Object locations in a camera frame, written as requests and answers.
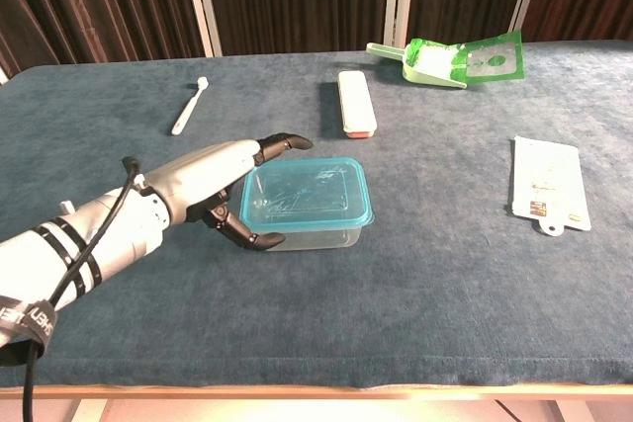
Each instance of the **robotic arm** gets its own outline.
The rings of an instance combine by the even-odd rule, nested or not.
[[[107,232],[81,266],[54,310],[66,306],[129,264],[160,246],[162,231],[185,221],[202,220],[246,249],[265,250],[284,240],[280,233],[256,234],[228,211],[232,185],[254,167],[285,150],[306,150],[299,135],[277,133],[197,150],[137,175]],[[18,336],[47,342],[56,316],[45,302],[95,236],[114,206],[113,190],[67,213],[0,243],[0,355]],[[34,302],[43,305],[33,306]]]

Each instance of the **green dustpan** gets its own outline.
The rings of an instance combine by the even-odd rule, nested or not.
[[[523,78],[521,32],[450,45],[413,39],[405,49],[367,43],[367,52],[400,60],[403,77],[412,83],[465,88],[471,83]]]

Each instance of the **black strap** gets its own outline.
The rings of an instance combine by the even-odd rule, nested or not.
[[[24,365],[32,340],[40,346],[38,357],[43,355],[56,323],[57,313],[47,300],[24,303],[0,295],[0,328],[14,338],[26,338],[0,348],[0,367]]]
[[[58,216],[54,217],[51,221],[59,226],[59,228],[64,231],[70,239],[72,239],[72,242],[75,243],[75,245],[79,249],[79,252],[81,252],[86,247],[86,241],[83,240],[83,238],[79,235],[75,228],[72,227],[64,218]],[[99,269],[99,265],[97,264],[97,261],[95,261],[95,258],[92,256],[92,254],[88,256],[86,262],[88,263],[88,267],[90,268],[90,272],[92,273],[92,282],[94,289],[99,284],[101,284],[101,281],[103,279],[101,277],[101,269]]]
[[[54,249],[54,251],[59,255],[63,263],[66,265],[66,268],[70,268],[74,263],[74,260],[66,251],[66,248],[59,242],[59,240],[45,227],[42,225],[36,226],[33,228],[33,231],[39,234],[41,237],[45,239],[45,241]],[[83,283],[83,279],[81,278],[81,274],[77,273],[74,280],[72,281],[75,284],[75,288],[77,289],[77,298],[80,298],[86,293],[86,286]]]

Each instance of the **table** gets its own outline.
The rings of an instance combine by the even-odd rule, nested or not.
[[[286,158],[358,159],[376,215],[344,250],[254,253],[201,223],[169,229],[153,254],[61,311],[38,384],[633,393],[632,60],[631,42],[527,44],[523,81],[466,90],[408,84],[397,62],[363,52],[21,73],[0,90],[0,241],[62,200],[121,186],[125,155],[148,171],[278,131],[315,143]],[[367,75],[371,139],[341,130],[343,69]],[[169,136],[201,75],[210,89]],[[552,238],[508,212],[516,135],[579,147],[590,232]],[[0,385],[21,385],[23,372],[3,369]]]

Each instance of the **clear plastic container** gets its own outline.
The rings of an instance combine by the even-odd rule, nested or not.
[[[353,158],[271,161],[246,176],[240,219],[283,232],[271,251],[351,246],[374,220],[363,167]]]

